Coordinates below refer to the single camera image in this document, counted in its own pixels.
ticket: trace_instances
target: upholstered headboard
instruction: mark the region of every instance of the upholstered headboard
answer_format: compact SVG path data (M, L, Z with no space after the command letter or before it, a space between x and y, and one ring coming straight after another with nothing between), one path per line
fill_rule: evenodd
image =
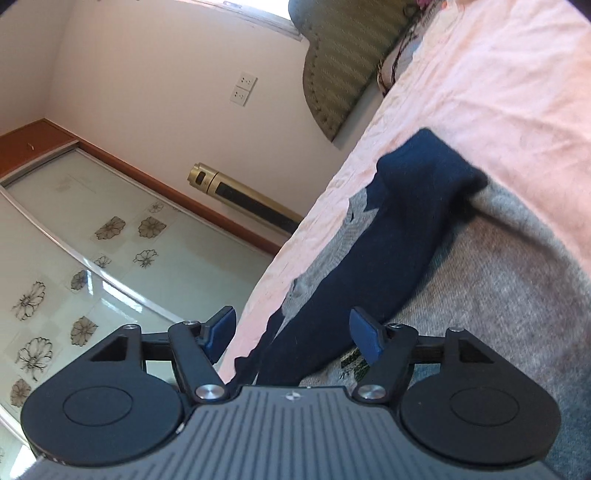
M418 6L413 0L290 0L288 9L310 42L306 102L332 141Z

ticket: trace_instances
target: navy blue cloth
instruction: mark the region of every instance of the navy blue cloth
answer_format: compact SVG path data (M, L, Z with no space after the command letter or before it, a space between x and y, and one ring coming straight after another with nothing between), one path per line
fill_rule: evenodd
M353 346L352 307L391 318L425 274L452 210L485 186L485 175L428 129L380 158L366 187L374 220L276 338L281 309L270 317L256 348L236 359L232 384L298 385Z

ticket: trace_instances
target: grooved plastic surface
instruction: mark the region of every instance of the grooved plastic surface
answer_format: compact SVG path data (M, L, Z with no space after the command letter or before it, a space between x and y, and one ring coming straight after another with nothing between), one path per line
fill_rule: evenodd
M233 401L197 408L160 450L88 469L43 459L23 480L556 480L541 462L510 471L461 469L432 458L390 413L341 388L244 387Z

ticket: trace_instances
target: black mechanical arm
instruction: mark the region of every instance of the black mechanical arm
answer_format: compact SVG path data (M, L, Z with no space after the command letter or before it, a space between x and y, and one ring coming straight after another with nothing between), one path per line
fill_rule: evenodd
M361 309L350 331L370 364L342 387L245 385L217 362L236 314L166 333L120 327L25 402L41 479L557 479L543 462L560 427L539 385L463 329L444 338L384 327ZM146 373L170 361L177 385ZM414 365L440 372L410 388Z

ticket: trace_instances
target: power socket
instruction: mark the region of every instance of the power socket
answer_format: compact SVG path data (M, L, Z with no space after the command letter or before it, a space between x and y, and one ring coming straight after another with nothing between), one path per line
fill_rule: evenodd
M242 72L240 74L240 78L236 84L237 87L244 88L247 92L250 92L252 88L255 86L257 81L257 77L251 75L250 73Z
M244 106L246 103L246 99L248 98L248 90L244 88L240 88L238 86L234 87L232 91L232 95L230 96L230 101L237 103L240 106Z

